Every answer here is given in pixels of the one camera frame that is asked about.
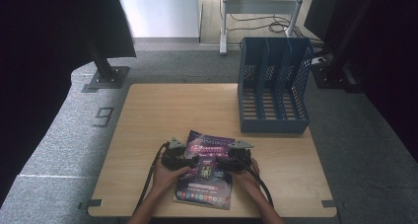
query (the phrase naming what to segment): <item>colorful printed booklet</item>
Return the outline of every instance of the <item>colorful printed booklet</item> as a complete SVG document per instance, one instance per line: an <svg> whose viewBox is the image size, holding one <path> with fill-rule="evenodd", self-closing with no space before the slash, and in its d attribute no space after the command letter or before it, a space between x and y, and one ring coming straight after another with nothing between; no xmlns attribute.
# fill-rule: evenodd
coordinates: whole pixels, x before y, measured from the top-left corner
<svg viewBox="0 0 418 224"><path fill-rule="evenodd" d="M174 200L195 205L230 209L232 177L217 168L216 157L228 157L233 138L214 137L191 130L184 157L199 155L199 164L179 177Z"/></svg>

